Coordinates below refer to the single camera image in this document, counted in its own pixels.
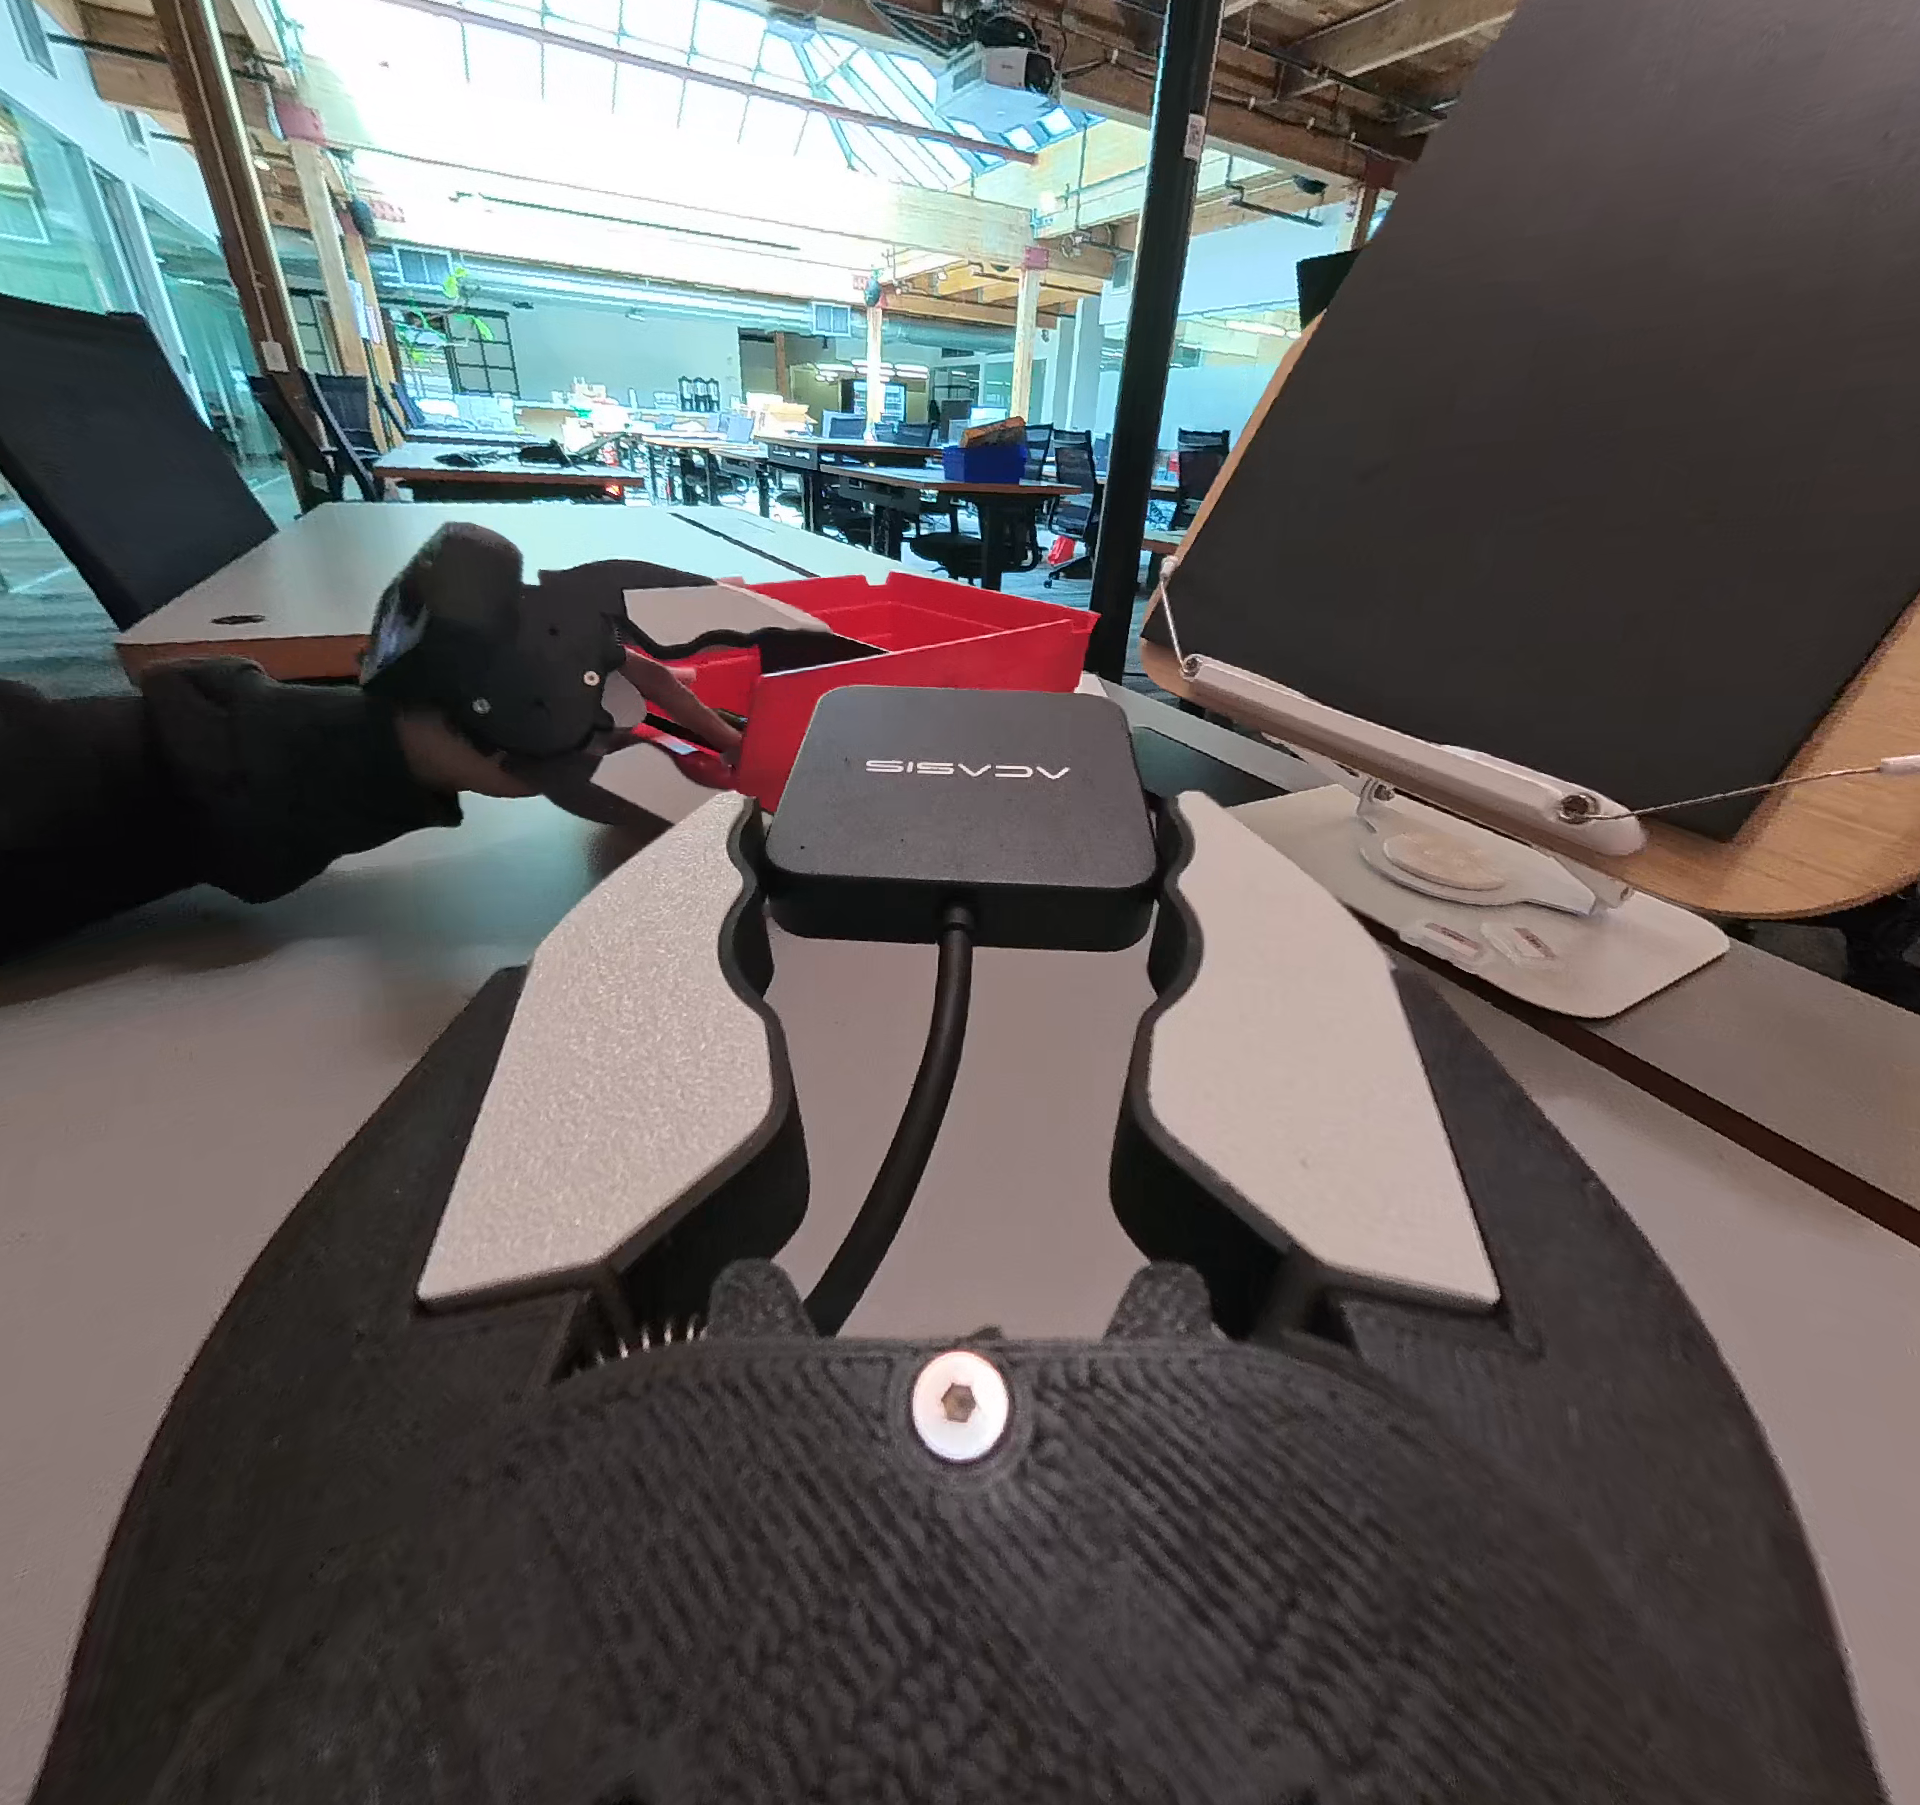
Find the white tablet stand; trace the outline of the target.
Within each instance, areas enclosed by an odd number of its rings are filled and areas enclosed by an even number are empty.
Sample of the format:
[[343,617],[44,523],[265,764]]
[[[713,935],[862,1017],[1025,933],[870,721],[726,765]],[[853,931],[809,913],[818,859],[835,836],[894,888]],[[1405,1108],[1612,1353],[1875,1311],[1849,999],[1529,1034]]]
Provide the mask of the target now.
[[1242,820],[1404,948],[1574,1020],[1609,1020],[1729,951],[1718,926],[1609,870],[1646,846],[1615,801],[1213,657],[1180,666],[1200,704],[1331,775]]

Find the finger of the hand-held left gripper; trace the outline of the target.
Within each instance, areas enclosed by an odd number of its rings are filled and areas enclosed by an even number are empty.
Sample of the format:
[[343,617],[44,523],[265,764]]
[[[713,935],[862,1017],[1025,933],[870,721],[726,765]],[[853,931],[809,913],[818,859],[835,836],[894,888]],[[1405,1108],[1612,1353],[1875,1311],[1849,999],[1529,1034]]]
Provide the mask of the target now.
[[731,585],[628,589],[621,592],[630,640],[650,657],[685,657],[710,646],[733,646],[769,634],[821,634],[830,625],[800,607]]

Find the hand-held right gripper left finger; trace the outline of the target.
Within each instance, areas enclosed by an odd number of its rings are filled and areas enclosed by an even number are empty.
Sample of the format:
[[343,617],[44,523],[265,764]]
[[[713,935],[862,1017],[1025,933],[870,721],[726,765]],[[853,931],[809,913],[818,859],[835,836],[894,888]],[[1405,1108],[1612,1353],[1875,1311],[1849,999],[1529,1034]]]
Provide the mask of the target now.
[[704,1311],[806,1203],[804,1130],[756,889],[762,812],[717,792],[547,935],[468,1133],[416,1297],[582,1292]]

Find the person's left hand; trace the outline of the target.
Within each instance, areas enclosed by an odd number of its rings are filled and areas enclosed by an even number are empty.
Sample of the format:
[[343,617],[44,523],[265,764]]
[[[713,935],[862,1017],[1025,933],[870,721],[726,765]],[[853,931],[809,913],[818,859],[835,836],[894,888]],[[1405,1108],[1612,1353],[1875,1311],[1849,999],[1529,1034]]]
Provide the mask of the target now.
[[392,729],[409,774],[436,792],[542,799],[624,832],[660,832],[692,814],[728,783],[742,734],[667,666],[628,650],[611,676],[587,686],[608,728],[582,749],[528,760],[489,753],[433,706],[400,706]]

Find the black usb hub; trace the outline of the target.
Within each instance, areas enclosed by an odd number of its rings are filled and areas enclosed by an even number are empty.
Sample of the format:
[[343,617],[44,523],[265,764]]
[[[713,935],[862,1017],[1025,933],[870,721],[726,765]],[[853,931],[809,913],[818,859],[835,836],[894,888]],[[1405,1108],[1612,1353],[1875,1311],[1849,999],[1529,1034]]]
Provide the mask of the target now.
[[1131,725],[1102,693],[835,688],[763,832],[762,889],[800,938],[1117,952],[1161,875]]

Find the person's left forearm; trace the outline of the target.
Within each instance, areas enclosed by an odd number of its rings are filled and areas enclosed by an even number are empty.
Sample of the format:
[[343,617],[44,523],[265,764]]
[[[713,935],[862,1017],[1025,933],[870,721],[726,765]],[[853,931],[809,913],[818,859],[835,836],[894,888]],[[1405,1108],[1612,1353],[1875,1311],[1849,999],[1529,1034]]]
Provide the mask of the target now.
[[1,955],[179,889],[264,903],[337,859],[513,794],[433,713],[237,659],[155,666],[128,695],[1,686]]

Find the red plastic bin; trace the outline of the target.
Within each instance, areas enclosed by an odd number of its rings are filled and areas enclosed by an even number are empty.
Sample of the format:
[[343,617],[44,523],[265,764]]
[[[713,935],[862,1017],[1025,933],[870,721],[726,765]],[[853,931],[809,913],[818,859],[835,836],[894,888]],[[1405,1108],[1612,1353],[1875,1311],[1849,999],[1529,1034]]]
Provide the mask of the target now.
[[728,783],[763,809],[778,806],[820,699],[835,688],[1080,688],[1097,617],[1033,597],[986,592],[906,572],[767,585],[821,617],[830,637],[769,634],[685,657],[658,657],[711,712],[744,720]]

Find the black metal pole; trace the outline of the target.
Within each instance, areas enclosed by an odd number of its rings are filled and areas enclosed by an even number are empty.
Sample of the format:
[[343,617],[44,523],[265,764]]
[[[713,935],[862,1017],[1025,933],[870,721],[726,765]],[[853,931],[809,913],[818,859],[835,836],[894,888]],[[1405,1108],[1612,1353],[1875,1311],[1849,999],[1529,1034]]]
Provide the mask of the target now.
[[1090,634],[1087,668],[1107,681],[1123,678],[1133,640],[1140,552],[1223,14],[1224,0],[1168,0],[1165,12],[1133,294],[1090,586],[1090,610],[1097,622]]

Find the green potted plant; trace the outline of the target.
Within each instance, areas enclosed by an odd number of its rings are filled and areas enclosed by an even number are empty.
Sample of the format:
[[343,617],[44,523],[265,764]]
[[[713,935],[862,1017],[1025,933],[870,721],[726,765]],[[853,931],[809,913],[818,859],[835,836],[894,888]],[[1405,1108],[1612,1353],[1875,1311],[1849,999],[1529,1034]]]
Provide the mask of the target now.
[[434,291],[405,299],[388,314],[398,343],[409,362],[419,363],[464,343],[484,349],[498,340],[496,316],[474,307],[468,284],[468,265],[453,261]]

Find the black panel with wooden rim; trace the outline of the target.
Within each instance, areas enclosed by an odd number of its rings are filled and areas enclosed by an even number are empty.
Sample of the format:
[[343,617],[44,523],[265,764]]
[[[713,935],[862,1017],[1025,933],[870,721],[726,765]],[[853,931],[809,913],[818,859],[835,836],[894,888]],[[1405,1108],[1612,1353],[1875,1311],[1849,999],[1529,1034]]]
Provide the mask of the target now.
[[1520,0],[1144,648],[1694,910],[1913,884],[1916,16]]

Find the wooden post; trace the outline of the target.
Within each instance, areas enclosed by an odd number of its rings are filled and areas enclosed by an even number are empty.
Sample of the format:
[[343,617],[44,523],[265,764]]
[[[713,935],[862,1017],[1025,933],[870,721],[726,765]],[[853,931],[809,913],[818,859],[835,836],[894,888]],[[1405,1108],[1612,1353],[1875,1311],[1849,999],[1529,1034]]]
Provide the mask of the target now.
[[315,444],[299,381],[304,359],[290,299],[256,170],[256,145],[214,2],[149,0],[149,6],[260,374],[274,384],[299,443]]

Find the black office chair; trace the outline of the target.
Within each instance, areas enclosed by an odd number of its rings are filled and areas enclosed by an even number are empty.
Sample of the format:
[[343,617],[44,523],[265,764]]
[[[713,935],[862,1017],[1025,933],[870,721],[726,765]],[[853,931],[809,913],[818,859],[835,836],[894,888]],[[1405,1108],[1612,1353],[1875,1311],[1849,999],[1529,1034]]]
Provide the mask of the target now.
[[1,297],[1,473],[118,631],[276,533],[136,314]]

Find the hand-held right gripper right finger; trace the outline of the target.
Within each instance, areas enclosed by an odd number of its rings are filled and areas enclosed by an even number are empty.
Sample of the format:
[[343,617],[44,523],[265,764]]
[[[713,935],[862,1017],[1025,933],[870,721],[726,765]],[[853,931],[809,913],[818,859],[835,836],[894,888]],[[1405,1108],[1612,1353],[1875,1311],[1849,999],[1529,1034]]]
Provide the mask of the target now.
[[1208,794],[1161,810],[1152,1002],[1115,1127],[1115,1212],[1221,1311],[1392,1295],[1502,1302],[1389,958]]

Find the row of office desks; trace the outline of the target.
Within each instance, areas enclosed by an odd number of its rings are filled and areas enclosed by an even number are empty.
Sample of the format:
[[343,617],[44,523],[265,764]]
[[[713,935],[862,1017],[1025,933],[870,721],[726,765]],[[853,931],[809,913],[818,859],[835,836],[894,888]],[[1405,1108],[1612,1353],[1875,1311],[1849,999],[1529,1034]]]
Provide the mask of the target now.
[[1016,486],[939,481],[943,450],[902,439],[746,437],[728,431],[626,426],[608,444],[446,443],[416,437],[386,450],[369,479],[416,499],[610,499],[717,504],[731,481],[753,486],[772,522],[789,499],[802,531],[897,559],[904,548],[983,589],[1003,578],[1090,570],[1104,479],[1092,444],[1037,444]]

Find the ceiling projector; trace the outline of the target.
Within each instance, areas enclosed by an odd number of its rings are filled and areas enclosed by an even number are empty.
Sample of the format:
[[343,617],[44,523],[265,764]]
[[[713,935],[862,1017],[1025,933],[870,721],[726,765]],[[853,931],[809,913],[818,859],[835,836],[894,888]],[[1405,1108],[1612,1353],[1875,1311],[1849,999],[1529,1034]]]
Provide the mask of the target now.
[[989,137],[1037,125],[1058,102],[1054,53],[1037,27],[1011,10],[970,14],[933,76],[937,117]]

